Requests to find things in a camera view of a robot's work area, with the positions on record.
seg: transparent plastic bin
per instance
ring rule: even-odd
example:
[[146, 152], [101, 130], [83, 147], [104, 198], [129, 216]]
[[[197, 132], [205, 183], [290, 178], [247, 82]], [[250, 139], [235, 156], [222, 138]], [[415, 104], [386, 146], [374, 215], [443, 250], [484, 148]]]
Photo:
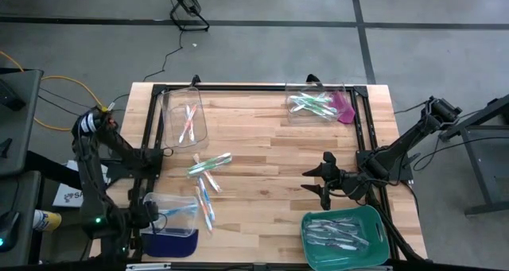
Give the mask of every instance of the transparent plastic bin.
[[[320, 82], [311, 83], [290, 83], [286, 82], [286, 108], [288, 110], [288, 120], [293, 124], [306, 124], [306, 123], [320, 123], [320, 122], [336, 122], [341, 116], [342, 111], [336, 110], [335, 112], [330, 111], [329, 114], [317, 114], [309, 109], [300, 107], [303, 103], [296, 101], [296, 98], [303, 96], [310, 96], [313, 98], [330, 99], [332, 103], [332, 94], [337, 91], [341, 91], [343, 88], [338, 87], [337, 89], [331, 89], [324, 87]], [[322, 103], [321, 105], [330, 106], [330, 103]]]
[[[169, 91], [163, 93], [159, 100], [165, 122], [163, 133], [165, 148], [171, 148], [179, 153], [207, 146], [207, 123], [198, 89], [189, 87]], [[188, 113], [193, 113], [192, 125], [185, 129]]]
[[[154, 202], [159, 208], [159, 218], [153, 222], [156, 234], [188, 237], [196, 229], [198, 200], [194, 196], [173, 196], [150, 192], [143, 203]], [[152, 225], [140, 230], [153, 234]]]

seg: gray floor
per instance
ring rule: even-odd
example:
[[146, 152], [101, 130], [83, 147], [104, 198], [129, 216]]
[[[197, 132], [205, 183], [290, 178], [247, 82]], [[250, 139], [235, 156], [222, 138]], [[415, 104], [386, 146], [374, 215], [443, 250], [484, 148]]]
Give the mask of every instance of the gray floor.
[[[356, 19], [352, 0], [200, 2], [203, 15], [211, 20]], [[360, 3], [365, 21], [509, 21], [509, 0], [360, 0]], [[45, 17], [166, 19], [170, 8], [168, 0], [0, 1], [0, 14]], [[177, 28], [172, 26], [0, 24], [0, 49], [25, 68], [81, 79], [108, 103], [128, 92], [132, 82], [159, 70], [164, 55], [178, 47], [178, 36]], [[376, 83], [389, 85], [396, 110], [435, 95], [468, 112], [507, 93], [507, 30], [367, 29], [367, 40]], [[209, 33], [186, 33], [182, 45], [184, 49], [169, 58], [166, 71], [150, 81], [189, 81], [199, 74], [207, 82], [284, 82], [314, 73], [328, 83], [367, 82], [355, 28], [220, 26], [212, 27]], [[0, 58], [0, 67], [11, 65]], [[83, 103], [93, 103], [71, 83], [51, 80], [42, 86]], [[83, 111], [78, 106], [71, 108]], [[37, 115], [58, 126], [70, 126], [75, 119], [43, 102], [38, 104]], [[418, 118], [417, 110], [399, 114], [400, 131], [410, 128]], [[70, 134], [35, 125], [30, 148], [55, 161], [66, 161], [72, 158], [70, 141]], [[434, 142], [434, 137], [430, 137], [411, 153], [428, 153]], [[463, 215], [465, 208], [483, 202], [464, 148], [443, 152], [426, 170], [414, 176], [429, 258], [486, 268], [509, 266], [509, 212], [473, 219]], [[72, 227], [59, 232], [60, 241], [53, 240], [45, 256], [51, 260], [76, 259], [84, 238], [74, 239], [78, 232]]]

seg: black metal frame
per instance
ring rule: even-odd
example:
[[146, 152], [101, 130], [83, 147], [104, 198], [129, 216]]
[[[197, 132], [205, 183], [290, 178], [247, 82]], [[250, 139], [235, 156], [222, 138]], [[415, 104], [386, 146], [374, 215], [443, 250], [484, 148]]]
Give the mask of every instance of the black metal frame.
[[[308, 79], [306, 82], [315, 82], [316, 80]], [[201, 91], [285, 91], [285, 85], [284, 84], [267, 84], [267, 85], [252, 85], [252, 84], [245, 84], [245, 85], [228, 85], [228, 84], [203, 84], [199, 85], [197, 83], [200, 83], [200, 78], [198, 75], [195, 75], [191, 82], [191, 86], [196, 86]], [[168, 91], [176, 90], [176, 89], [182, 89], [189, 87], [189, 85], [186, 84], [154, 84], [152, 87], [152, 92], [150, 96], [150, 104], [149, 104], [149, 111], [147, 114], [146, 124], [145, 124], [145, 132], [143, 134], [143, 140], [142, 140], [142, 149], [148, 148], [149, 146], [149, 140], [150, 140], [150, 134], [153, 126], [153, 118], [155, 116], [155, 110], [156, 110], [156, 104], [157, 104], [157, 97], [161, 95], [161, 93], [165, 93]], [[336, 90], [338, 86], [331, 87], [324, 85], [325, 90]], [[356, 116], [354, 119], [354, 125], [356, 127], [356, 137], [357, 137], [357, 143], [359, 145], [359, 151], [365, 151], [366, 145], [364, 143], [364, 136], [363, 136], [363, 127], [362, 123], [360, 121], [359, 116], [359, 106], [357, 104], [357, 97], [360, 96], [363, 101], [364, 106], [364, 113], [366, 115], [366, 123], [367, 123], [367, 132], [369, 134], [370, 144], [372, 149], [378, 148], [378, 143], [376, 140], [376, 133], [375, 133], [375, 125], [373, 123], [373, 117], [371, 114], [371, 106], [369, 103], [368, 93], [367, 93], [367, 87], [366, 86], [346, 86], [344, 87], [346, 92], [350, 95], [350, 99], [352, 101], [352, 106], [354, 110], [356, 111]], [[159, 114], [159, 119], [157, 123], [157, 131], [155, 136], [155, 142], [154, 142], [154, 149], [160, 149], [161, 148], [161, 141], [162, 141], [162, 134], [164, 130], [164, 120], [162, 112]], [[146, 190], [145, 192], [152, 192], [153, 187], [155, 185], [155, 180], [147, 180], [146, 184]], [[142, 189], [142, 180], [135, 179], [134, 180], [134, 198], [140, 196], [140, 191]], [[382, 205], [383, 211], [387, 214], [389, 219], [391, 219], [390, 215], [390, 204], [388, 199], [387, 190], [385, 187], [380, 188], [380, 202]], [[394, 239], [391, 236], [388, 236], [389, 238], [389, 247], [390, 247], [390, 258], [391, 259], [399, 259], [399, 252], [398, 247], [396, 246]], [[174, 265], [178, 265], [181, 268], [197, 268], [197, 267], [203, 267], [206, 266], [215, 266], [217, 264], [214, 263], [201, 263], [201, 262], [174, 262], [172, 263], [172, 267]], [[220, 266], [233, 266], [233, 265], [239, 265], [238, 263], [226, 263], [226, 264], [219, 264]], [[307, 264], [281, 264], [278, 265], [278, 267], [284, 267], [282, 269], [287, 270], [307, 270], [310, 267]]]
[[493, 175], [486, 175], [482, 173], [478, 161], [481, 159], [477, 156], [477, 152], [473, 145], [468, 143], [473, 138], [469, 135], [469, 130], [507, 130], [509, 126], [482, 126], [485, 122], [492, 118], [506, 114], [509, 111], [509, 95], [501, 99], [491, 101], [483, 110], [470, 116], [463, 122], [452, 126], [439, 136], [442, 141], [448, 141], [450, 138], [461, 135], [464, 146], [467, 150], [468, 157], [472, 164], [474, 173], [476, 174], [477, 182], [479, 183], [480, 190], [483, 194], [485, 204], [470, 207], [464, 211], [465, 215], [479, 215], [493, 211], [509, 210], [509, 201], [502, 200], [500, 196], [499, 187]]

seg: wooden tabletop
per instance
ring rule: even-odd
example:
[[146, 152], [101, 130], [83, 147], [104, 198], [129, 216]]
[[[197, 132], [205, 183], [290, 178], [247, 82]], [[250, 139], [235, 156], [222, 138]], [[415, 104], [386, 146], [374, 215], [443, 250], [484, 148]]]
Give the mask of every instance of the wooden tabletop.
[[[130, 92], [122, 136], [134, 147], [139, 147], [142, 141], [152, 86], [153, 83], [133, 83]], [[385, 85], [367, 88], [378, 143], [389, 145], [398, 138], [389, 89]], [[226, 152], [233, 156], [230, 164], [212, 171], [223, 189], [220, 194], [209, 189], [216, 213], [213, 235], [207, 234], [200, 214], [197, 221], [200, 237], [193, 255], [186, 258], [144, 255], [143, 260], [305, 263], [300, 221], [304, 214], [322, 210], [318, 196], [301, 188], [301, 184], [323, 182], [301, 174], [317, 167], [324, 151], [334, 153], [338, 167], [356, 171], [355, 127], [338, 122], [291, 125], [284, 92], [202, 91], [201, 99], [209, 143], [200, 151], [200, 158]], [[363, 111], [362, 102], [358, 104]], [[364, 113], [360, 117], [363, 131], [367, 131]], [[369, 149], [367, 137], [365, 142]], [[191, 165], [192, 153], [165, 158], [155, 192], [193, 195], [196, 181], [185, 178], [185, 169]], [[129, 188], [132, 180], [121, 180], [108, 189], [108, 194], [119, 206], [127, 206]], [[425, 257], [412, 195], [403, 185], [387, 186], [387, 192], [395, 226]], [[348, 207], [357, 204], [350, 199], [332, 198], [332, 209]], [[91, 255], [98, 253], [96, 241]]]

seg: teal plastic basket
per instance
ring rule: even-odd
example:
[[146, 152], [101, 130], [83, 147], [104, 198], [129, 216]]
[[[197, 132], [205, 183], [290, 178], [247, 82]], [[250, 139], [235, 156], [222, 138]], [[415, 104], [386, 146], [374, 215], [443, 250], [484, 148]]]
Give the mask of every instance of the teal plastic basket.
[[[312, 219], [342, 219], [352, 217], [359, 221], [359, 236], [370, 242], [364, 250], [342, 250], [329, 246], [308, 244], [304, 226]], [[339, 271], [381, 265], [389, 258], [389, 243], [379, 213], [370, 206], [338, 211], [308, 213], [301, 222], [301, 238], [305, 258], [316, 271]]]

